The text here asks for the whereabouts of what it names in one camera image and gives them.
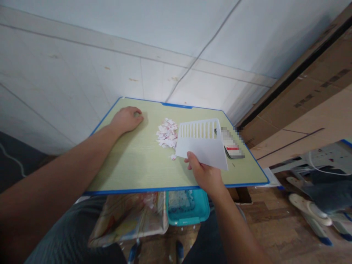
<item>right hand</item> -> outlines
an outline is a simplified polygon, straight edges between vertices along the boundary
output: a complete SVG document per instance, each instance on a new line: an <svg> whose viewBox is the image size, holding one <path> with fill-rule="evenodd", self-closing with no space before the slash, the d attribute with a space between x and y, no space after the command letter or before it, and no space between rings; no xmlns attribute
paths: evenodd
<svg viewBox="0 0 352 264"><path fill-rule="evenodd" d="M221 178L220 169L210 167L203 163L199 163L197 157L192 152L187 152L187 159L184 162L189 162L189 170L193 170L193 175L199 186L213 199L220 195L226 189Z"/></svg>

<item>desk surface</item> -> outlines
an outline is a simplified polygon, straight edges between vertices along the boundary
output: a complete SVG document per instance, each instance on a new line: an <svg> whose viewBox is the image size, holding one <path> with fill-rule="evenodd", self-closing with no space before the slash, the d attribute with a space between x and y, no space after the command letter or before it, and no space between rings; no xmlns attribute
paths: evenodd
<svg viewBox="0 0 352 264"><path fill-rule="evenodd" d="M143 191L185 190L199 188L192 171L187 170L183 158L171 160L174 149L158 145L156 132L165 117L177 124L218 118L227 127L245 154L243 159L229 159L228 171L222 171L227 187L267 184L268 179L248 148L233 129L221 110L198 107L174 107L160 102L120 98L106 114L94 132L108 125L122 107L136 106L145 116L132 132L120 137L106 158L101 170L88 187L86 194L134 193Z"/></svg>

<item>slipper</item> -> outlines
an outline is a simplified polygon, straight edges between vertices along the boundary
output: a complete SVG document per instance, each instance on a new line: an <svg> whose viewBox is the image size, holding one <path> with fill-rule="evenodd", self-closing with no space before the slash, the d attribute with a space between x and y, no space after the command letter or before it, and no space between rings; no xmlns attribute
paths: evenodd
<svg viewBox="0 0 352 264"><path fill-rule="evenodd" d="M312 210L310 208L310 204L312 204L313 202L304 199L303 197L299 196L298 194L290 194L289 200L290 200L291 204L293 204L295 207L300 209L302 212L304 212L307 215L314 218L320 224L322 224L324 226L331 226L333 224L333 221L329 217L321 218L312 212Z"/></svg>

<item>cable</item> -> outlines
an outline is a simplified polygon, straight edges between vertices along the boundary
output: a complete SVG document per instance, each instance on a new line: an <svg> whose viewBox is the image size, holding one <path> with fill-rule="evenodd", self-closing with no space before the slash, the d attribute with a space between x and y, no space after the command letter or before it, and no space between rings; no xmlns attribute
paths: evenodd
<svg viewBox="0 0 352 264"><path fill-rule="evenodd" d="M7 154L6 153L6 150L5 150L5 148L4 148L4 146L0 143L0 148L2 149L2 151L3 151L3 153L4 153L4 155L6 156L6 157L8 157L8 158L10 158L10 159L12 159L12 160L14 160L14 161L16 161L17 163L18 163L18 165L20 166L20 168L21 168L21 174L22 174L22 177L27 177L26 175L25 175L25 170L23 169L23 166L22 166L22 164L17 160L17 159L15 159L15 158L13 158L13 157L11 157L9 154Z"/></svg>
<svg viewBox="0 0 352 264"><path fill-rule="evenodd" d="M182 75L181 79L179 79L176 83L176 85L174 86L174 88L172 89L172 91L170 92L168 98L165 100L165 103L168 102L168 100L170 99L170 97L173 95L173 93L176 90L176 87L178 86L178 84L180 83L180 81L182 81L182 79L187 75L187 73L190 71L190 69L193 67L193 65L197 62L197 60L199 59L199 57L202 55L203 51L205 51L205 49L209 46L209 44L216 38L217 34L219 34L220 30L223 28L223 26L225 25L226 21L228 20L228 18L230 17L230 15L233 13L233 11L235 11L235 9L237 8L238 4L241 2L242 0L239 0L235 6L231 9L230 13L227 15L227 17L225 18L225 20L222 22L221 26L219 27L219 29L217 30L217 32L215 33L215 35L209 40L209 42L205 45L205 47L202 49L202 51L199 53L199 55L196 57L196 59L192 62L191 66L188 67L186 73L184 75Z"/></svg>
<svg viewBox="0 0 352 264"><path fill-rule="evenodd" d="M324 172L324 173L328 173L328 174L342 175L342 176L349 176L349 175L352 175L352 173L351 173L351 174L340 174L340 173L335 173L335 172L325 172L325 171L323 171L323 170L317 169L317 168L314 166L313 162L312 162L312 154L311 154L311 151L308 153L308 159L309 159L309 162L310 162L311 166L312 166L314 169L316 169L317 171Z"/></svg>

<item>teal plastic bin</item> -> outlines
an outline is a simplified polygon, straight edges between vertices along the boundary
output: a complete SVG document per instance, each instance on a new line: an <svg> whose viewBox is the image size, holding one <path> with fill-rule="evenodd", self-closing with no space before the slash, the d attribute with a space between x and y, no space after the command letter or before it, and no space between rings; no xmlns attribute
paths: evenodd
<svg viewBox="0 0 352 264"><path fill-rule="evenodd" d="M172 226L187 226L199 224L208 219L210 207L208 196L202 189L183 190L187 202L181 202L178 207L169 207L169 193L166 193L166 211L168 212L169 224Z"/></svg>

